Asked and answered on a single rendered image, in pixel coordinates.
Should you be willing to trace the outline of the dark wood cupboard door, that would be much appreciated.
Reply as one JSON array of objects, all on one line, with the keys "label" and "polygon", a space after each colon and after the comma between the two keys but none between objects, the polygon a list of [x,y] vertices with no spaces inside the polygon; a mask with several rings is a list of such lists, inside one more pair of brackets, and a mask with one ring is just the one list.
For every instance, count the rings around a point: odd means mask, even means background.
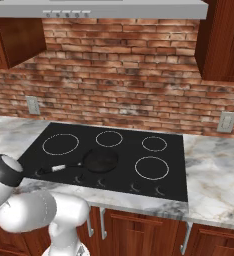
[{"label": "dark wood cupboard door", "polygon": [[88,235],[84,217],[76,223],[51,223],[56,208],[47,215],[44,206],[4,204],[0,219],[0,256],[99,256],[97,207],[92,207],[94,235]]},{"label": "dark wood cupboard door", "polygon": [[182,256],[180,221],[106,209],[107,237],[102,240],[99,209],[99,256]]},{"label": "dark wood cupboard door", "polygon": [[194,224],[185,256],[234,256],[234,230]]}]

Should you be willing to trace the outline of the dark wood wall cupboard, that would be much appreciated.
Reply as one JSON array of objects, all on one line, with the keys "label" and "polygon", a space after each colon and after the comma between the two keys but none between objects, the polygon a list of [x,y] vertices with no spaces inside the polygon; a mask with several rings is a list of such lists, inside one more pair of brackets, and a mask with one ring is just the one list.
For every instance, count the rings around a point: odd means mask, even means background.
[{"label": "dark wood wall cupboard", "polygon": [[45,50],[40,18],[0,18],[0,69],[10,69]]},{"label": "dark wood wall cupboard", "polygon": [[234,0],[208,4],[199,24],[195,59],[203,80],[234,82]]}]

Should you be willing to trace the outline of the grey range hood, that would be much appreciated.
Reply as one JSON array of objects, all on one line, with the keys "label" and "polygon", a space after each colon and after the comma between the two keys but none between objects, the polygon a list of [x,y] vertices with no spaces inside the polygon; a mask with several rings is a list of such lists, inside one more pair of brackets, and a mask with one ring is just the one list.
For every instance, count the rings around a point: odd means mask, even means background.
[{"label": "grey range hood", "polygon": [[202,19],[202,0],[0,0],[2,18]]}]

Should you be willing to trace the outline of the black glass hob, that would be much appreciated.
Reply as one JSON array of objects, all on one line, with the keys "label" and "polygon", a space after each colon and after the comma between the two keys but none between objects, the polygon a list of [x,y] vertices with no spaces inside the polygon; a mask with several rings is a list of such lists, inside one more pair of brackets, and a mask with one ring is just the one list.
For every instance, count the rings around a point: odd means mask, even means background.
[{"label": "black glass hob", "polygon": [[[80,161],[94,148],[115,151],[117,166],[104,173],[71,167],[46,175],[36,174],[41,167]],[[50,123],[22,154],[19,162],[27,178],[180,202],[188,200],[181,135]],[[84,178],[83,184],[74,181],[76,176]],[[97,184],[100,178],[106,179],[105,187]],[[133,191],[132,183],[137,183],[141,190]],[[157,186],[165,190],[165,196],[156,193]]]}]

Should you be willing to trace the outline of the grey wall socket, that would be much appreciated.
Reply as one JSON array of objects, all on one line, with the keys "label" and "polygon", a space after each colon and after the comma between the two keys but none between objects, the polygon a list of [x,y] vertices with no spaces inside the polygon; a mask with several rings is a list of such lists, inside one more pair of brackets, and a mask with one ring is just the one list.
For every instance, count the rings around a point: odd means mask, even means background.
[{"label": "grey wall socket", "polygon": [[39,109],[37,98],[35,96],[27,96],[26,101],[27,101],[29,113],[33,115],[39,115],[40,109]]},{"label": "grey wall socket", "polygon": [[217,131],[221,133],[231,133],[234,125],[234,112],[222,111],[218,123]]}]

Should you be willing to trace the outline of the black frying pan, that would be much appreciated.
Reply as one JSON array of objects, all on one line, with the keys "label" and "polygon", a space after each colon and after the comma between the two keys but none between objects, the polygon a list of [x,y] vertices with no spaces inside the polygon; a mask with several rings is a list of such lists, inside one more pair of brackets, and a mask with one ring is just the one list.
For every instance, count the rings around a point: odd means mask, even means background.
[{"label": "black frying pan", "polygon": [[86,168],[91,172],[104,173],[114,169],[117,166],[117,163],[118,154],[112,149],[94,148],[85,153],[80,161],[50,167],[41,167],[36,171],[36,174],[41,176],[59,172],[71,167]]}]

